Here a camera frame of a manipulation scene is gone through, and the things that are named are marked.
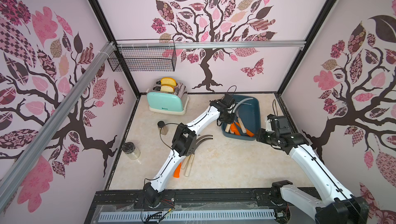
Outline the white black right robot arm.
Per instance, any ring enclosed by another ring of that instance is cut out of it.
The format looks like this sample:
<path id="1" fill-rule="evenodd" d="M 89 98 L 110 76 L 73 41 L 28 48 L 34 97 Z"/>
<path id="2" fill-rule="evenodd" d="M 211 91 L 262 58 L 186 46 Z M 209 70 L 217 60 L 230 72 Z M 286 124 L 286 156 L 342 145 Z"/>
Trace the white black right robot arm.
<path id="1" fill-rule="evenodd" d="M 319 194 L 315 198 L 298 189 L 288 180 L 272 183 L 272 203 L 290 203 L 311 217 L 317 224 L 365 224 L 369 204 L 356 197 L 322 163 L 306 138 L 294 133 L 285 116 L 268 115 L 266 127 L 256 140 L 289 155 L 304 171 Z"/>

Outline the orange handle sickle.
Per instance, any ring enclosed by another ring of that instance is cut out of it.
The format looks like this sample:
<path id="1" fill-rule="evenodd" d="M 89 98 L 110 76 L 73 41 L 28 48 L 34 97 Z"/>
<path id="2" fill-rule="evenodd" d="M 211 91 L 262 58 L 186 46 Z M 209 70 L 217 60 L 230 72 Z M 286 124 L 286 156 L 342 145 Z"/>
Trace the orange handle sickle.
<path id="1" fill-rule="evenodd" d="M 234 135 L 240 136 L 240 132 L 239 132 L 237 126 L 235 125 L 235 123 L 231 124 L 231 126 L 230 126 L 230 133 L 231 133 L 231 134 L 234 134 Z"/>
<path id="2" fill-rule="evenodd" d="M 180 170 L 181 170 L 181 166 L 182 163 L 179 163 L 177 168 L 175 169 L 174 173 L 173 173 L 173 177 L 174 178 L 179 178 L 180 177 Z"/>

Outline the wooden handle sickle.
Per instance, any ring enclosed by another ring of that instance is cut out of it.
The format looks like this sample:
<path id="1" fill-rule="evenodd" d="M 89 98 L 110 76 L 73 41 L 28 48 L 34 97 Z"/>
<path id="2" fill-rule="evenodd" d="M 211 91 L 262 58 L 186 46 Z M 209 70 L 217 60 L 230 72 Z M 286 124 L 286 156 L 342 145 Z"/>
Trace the wooden handle sickle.
<path id="1" fill-rule="evenodd" d="M 237 116 L 238 124 L 239 124 L 239 127 L 240 127 L 242 133 L 247 134 L 247 130 L 246 130 L 246 128 L 245 128 L 245 126 L 244 126 L 244 124 L 242 122 L 242 119 L 240 118 L 239 114 L 237 113 L 236 116 Z"/>
<path id="2" fill-rule="evenodd" d="M 238 101 L 238 102 L 236 103 L 235 107 L 232 109 L 232 111 L 235 112 L 236 114 L 238 113 L 239 116 L 240 116 L 240 109 L 241 109 L 244 105 L 251 106 L 252 104 L 249 103 L 249 101 L 251 101 L 251 100 L 253 100 L 253 99 L 254 99 L 253 97 L 248 97 L 248 98 L 244 98 L 244 99 Z M 235 118 L 236 118 L 236 120 L 235 120 L 233 123 L 235 123 L 235 125 L 237 126 L 237 128 L 240 129 L 239 124 L 238 124 L 238 120 L 237 120 L 237 116 L 235 116 Z M 224 131 L 227 132 L 227 133 L 230 133 L 230 126 L 231 126 L 230 124 L 226 124 Z"/>
<path id="3" fill-rule="evenodd" d="M 202 142 L 207 141 L 207 140 L 212 140 L 213 139 L 213 135 L 203 135 L 203 136 L 199 136 L 199 138 L 197 139 L 197 146 L 199 146 Z M 182 166 L 181 169 L 185 169 L 187 167 L 187 163 L 190 159 L 190 156 L 188 156 L 183 162 L 182 162 Z"/>
<path id="4" fill-rule="evenodd" d="M 190 159 L 189 159 L 189 161 L 188 161 L 187 167 L 186 167 L 185 172 L 184 172 L 184 176 L 185 176 L 185 177 L 189 177 L 190 174 L 191 174 L 191 170 L 192 170 L 194 158 L 195 158 L 195 152 L 193 152 L 193 153 L 190 155 Z"/>

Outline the teal plastic storage box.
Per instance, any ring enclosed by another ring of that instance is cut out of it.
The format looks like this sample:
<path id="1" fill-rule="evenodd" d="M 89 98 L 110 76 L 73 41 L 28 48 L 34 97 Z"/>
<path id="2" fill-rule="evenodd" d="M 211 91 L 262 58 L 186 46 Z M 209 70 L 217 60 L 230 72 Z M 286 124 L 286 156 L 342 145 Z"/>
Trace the teal plastic storage box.
<path id="1" fill-rule="evenodd" d="M 238 101 L 248 98 L 250 96 L 245 96 L 245 95 L 234 95 L 233 96 L 235 99 L 235 103 Z M 260 129 L 261 129 L 261 114 L 260 114 L 260 107 L 259 107 L 259 101 L 257 98 L 253 97 L 254 99 L 249 101 L 251 103 L 251 106 L 244 105 L 240 109 L 240 116 L 243 119 L 243 122 L 246 126 L 247 129 L 249 129 L 252 133 L 256 134 Z M 246 134 L 242 134 L 241 130 L 238 128 L 240 132 L 240 136 L 230 134 L 224 131 L 226 124 L 223 123 L 221 126 L 222 133 L 225 137 L 228 138 L 233 138 L 236 140 L 243 140 L 243 141 L 255 141 L 256 138 L 255 136 L 249 137 Z"/>

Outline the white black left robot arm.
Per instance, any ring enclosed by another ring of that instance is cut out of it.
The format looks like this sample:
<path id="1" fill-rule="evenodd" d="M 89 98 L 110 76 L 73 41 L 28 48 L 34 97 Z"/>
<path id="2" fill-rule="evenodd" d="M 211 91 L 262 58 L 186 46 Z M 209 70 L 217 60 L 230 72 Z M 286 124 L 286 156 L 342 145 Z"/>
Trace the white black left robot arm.
<path id="1" fill-rule="evenodd" d="M 199 134 L 214 121 L 227 124 L 233 122 L 235 106 L 235 99 L 225 95 L 221 99 L 212 100 L 209 107 L 193 121 L 178 124 L 166 161 L 155 177 L 143 186 L 144 198 L 149 206 L 156 207 L 160 204 L 163 191 L 176 168 L 197 149 Z"/>

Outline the orange handle sickle boxed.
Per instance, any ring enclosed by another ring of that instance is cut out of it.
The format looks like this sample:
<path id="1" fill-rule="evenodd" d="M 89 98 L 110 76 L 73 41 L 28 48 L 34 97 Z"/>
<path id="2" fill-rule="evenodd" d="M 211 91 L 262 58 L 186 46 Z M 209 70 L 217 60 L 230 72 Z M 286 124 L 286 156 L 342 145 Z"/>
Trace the orange handle sickle boxed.
<path id="1" fill-rule="evenodd" d="M 243 129 L 242 131 L 244 131 L 245 134 L 247 134 L 249 137 L 253 137 L 255 134 L 252 133 L 249 129 Z"/>

